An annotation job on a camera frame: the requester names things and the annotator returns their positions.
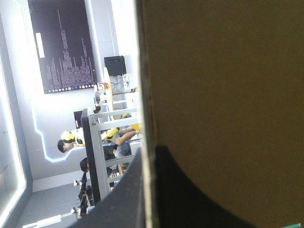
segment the gray floor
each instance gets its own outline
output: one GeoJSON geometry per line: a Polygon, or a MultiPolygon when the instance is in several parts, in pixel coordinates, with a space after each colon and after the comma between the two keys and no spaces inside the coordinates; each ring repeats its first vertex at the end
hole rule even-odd
{"type": "MultiPolygon", "coordinates": [[[[73,184],[33,192],[21,215],[17,228],[55,215],[69,213],[72,207],[79,205],[79,200],[77,200],[78,194],[79,186],[75,187],[73,184]]],[[[62,218],[62,222],[47,226],[46,228],[66,228],[76,221],[75,215],[72,215],[62,218]]]]}

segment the black box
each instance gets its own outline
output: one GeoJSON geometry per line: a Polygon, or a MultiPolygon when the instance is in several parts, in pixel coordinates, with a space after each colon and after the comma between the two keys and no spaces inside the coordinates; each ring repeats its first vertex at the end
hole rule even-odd
{"type": "Polygon", "coordinates": [[[105,57],[104,60],[109,76],[125,75],[127,73],[123,56],[105,57]]]}

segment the gray metal bar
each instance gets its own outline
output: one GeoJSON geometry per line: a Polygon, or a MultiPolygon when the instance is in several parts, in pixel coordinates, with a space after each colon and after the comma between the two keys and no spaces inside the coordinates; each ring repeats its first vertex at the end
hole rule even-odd
{"type": "Polygon", "coordinates": [[[116,177],[110,177],[109,178],[109,183],[115,182],[115,181],[119,181],[124,175],[118,175],[116,177]]]}
{"type": "MultiPolygon", "coordinates": [[[[90,124],[94,122],[93,116],[89,116],[89,121],[90,124]]],[[[90,128],[90,130],[91,130],[91,139],[92,139],[92,145],[94,151],[96,173],[98,178],[100,199],[102,200],[110,192],[110,186],[109,186],[109,181],[108,181],[106,166],[105,166],[104,149],[102,145],[100,132],[92,127],[90,128]]]]}
{"type": "Polygon", "coordinates": [[[137,112],[137,108],[129,108],[129,109],[120,109],[120,110],[115,110],[115,111],[111,111],[111,112],[104,112],[104,113],[97,113],[95,114],[96,118],[102,118],[102,117],[108,117],[111,115],[121,115],[121,114],[125,114],[125,113],[133,113],[133,112],[137,112]]]}
{"type": "Polygon", "coordinates": [[[122,164],[122,163],[126,163],[126,162],[131,162],[133,160],[134,156],[135,155],[129,155],[129,156],[125,156],[125,157],[122,157],[122,158],[116,158],[116,159],[105,161],[105,166],[110,167],[110,166],[113,166],[113,165],[118,165],[118,164],[122,164]]]}
{"type": "Polygon", "coordinates": [[[140,121],[139,121],[138,117],[130,117],[130,118],[125,118],[125,119],[120,119],[120,120],[112,120],[112,121],[108,121],[108,122],[104,122],[104,123],[100,123],[100,124],[91,126],[91,131],[97,132],[97,131],[111,129],[114,127],[129,126],[131,124],[136,124],[139,122],[140,121]]]}

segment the metal frame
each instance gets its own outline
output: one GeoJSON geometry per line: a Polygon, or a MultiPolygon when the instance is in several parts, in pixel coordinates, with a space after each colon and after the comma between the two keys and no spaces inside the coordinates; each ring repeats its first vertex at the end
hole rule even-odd
{"type": "Polygon", "coordinates": [[[101,122],[100,118],[108,117],[112,115],[124,114],[124,113],[132,113],[136,111],[138,111],[137,108],[130,108],[130,109],[121,109],[117,111],[110,111],[110,112],[104,112],[98,114],[94,114],[93,112],[91,112],[90,114],[88,114],[91,141],[92,141],[94,160],[95,160],[95,170],[97,175],[97,180],[91,180],[91,181],[92,183],[98,182],[98,188],[99,188],[101,200],[104,199],[107,196],[107,194],[111,192],[109,183],[114,181],[119,181],[123,176],[123,175],[119,175],[116,177],[108,178],[106,168],[121,163],[131,162],[134,158],[134,155],[106,161],[104,156],[104,149],[103,149],[104,145],[102,143],[100,131],[114,127],[122,127],[131,124],[136,124],[139,123],[139,118],[130,117],[130,118],[107,121],[107,122],[101,122]]]}

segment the small black device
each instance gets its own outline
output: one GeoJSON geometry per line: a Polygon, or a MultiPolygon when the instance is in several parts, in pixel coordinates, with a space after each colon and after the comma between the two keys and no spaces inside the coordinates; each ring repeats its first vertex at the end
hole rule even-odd
{"type": "Polygon", "coordinates": [[[90,206],[94,206],[93,193],[90,185],[86,185],[87,178],[86,172],[84,172],[80,181],[74,181],[74,186],[80,186],[80,192],[78,198],[80,200],[80,205],[78,208],[72,208],[71,212],[76,214],[77,220],[83,218],[86,215],[87,203],[89,201],[90,206]]]}
{"type": "Polygon", "coordinates": [[[109,76],[125,75],[127,73],[123,56],[105,57],[104,60],[109,76]]]}

